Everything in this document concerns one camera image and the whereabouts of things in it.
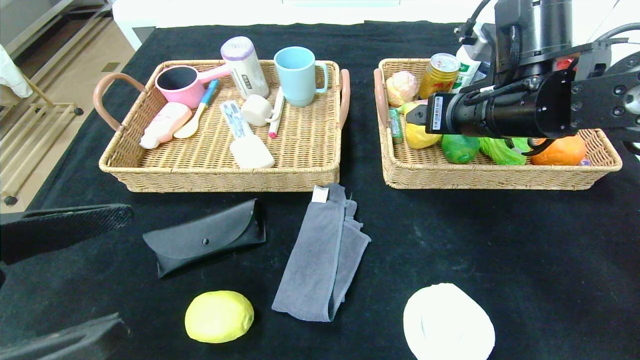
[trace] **light blue mug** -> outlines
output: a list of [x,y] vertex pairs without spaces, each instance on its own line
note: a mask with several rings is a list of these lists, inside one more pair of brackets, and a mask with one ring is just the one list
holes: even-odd
[[[306,47],[285,47],[273,57],[280,78],[280,86],[287,102],[293,106],[307,106],[316,93],[324,94],[328,85],[326,64]],[[316,89],[316,66],[324,72],[324,87]]]

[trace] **basket handle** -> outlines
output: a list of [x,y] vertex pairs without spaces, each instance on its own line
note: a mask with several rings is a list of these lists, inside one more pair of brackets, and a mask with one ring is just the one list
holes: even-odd
[[349,104],[351,102],[351,82],[349,79],[349,70],[340,70],[340,88],[342,89],[342,96],[340,102],[340,128],[344,127],[344,122],[347,121],[347,114],[349,113]]
[[376,109],[378,110],[378,121],[383,129],[389,124],[389,104],[387,102],[387,91],[385,90],[385,81],[382,78],[380,69],[373,70],[374,91],[376,94]]
[[98,112],[98,114],[107,122],[107,124],[109,124],[109,126],[111,126],[112,129],[119,131],[121,130],[122,125],[120,125],[120,123],[104,108],[104,105],[102,105],[102,96],[104,96],[104,92],[116,79],[126,80],[126,82],[135,86],[135,88],[140,92],[147,92],[147,89],[145,89],[145,86],[137,82],[134,78],[127,74],[122,74],[121,72],[107,74],[107,76],[98,81],[98,85],[95,85],[95,89],[93,90],[93,106],[95,107],[95,111]]

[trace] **yellow lemon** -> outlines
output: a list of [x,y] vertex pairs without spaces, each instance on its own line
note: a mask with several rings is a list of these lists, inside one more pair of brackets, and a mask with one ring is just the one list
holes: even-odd
[[438,142],[440,134],[427,134],[426,126],[406,123],[406,144],[412,149],[422,149]]
[[253,306],[235,291],[210,291],[198,295],[184,315],[191,339],[203,343],[226,343],[244,335],[253,323]]

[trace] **orange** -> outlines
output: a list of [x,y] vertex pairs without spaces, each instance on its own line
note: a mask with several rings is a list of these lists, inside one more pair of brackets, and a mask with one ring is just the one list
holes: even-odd
[[534,165],[578,165],[587,153],[587,145],[580,135],[557,139],[538,155],[531,156]]

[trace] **pink lotion bottle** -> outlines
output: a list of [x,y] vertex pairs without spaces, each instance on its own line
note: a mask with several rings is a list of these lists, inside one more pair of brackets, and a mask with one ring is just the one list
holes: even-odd
[[163,142],[172,139],[173,133],[180,129],[191,117],[191,110],[179,102],[168,102],[151,120],[140,138],[140,146],[155,149]]

